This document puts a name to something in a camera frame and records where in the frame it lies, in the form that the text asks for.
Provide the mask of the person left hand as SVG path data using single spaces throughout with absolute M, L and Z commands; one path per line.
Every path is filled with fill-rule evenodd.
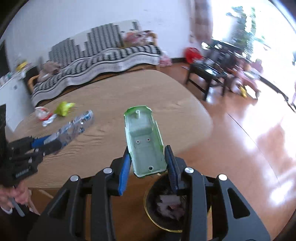
M 6 211 L 14 207 L 9 198 L 14 198 L 16 203 L 21 205 L 28 204 L 30 193 L 24 181 L 21 181 L 17 187 L 4 187 L 1 185 L 1 208 Z

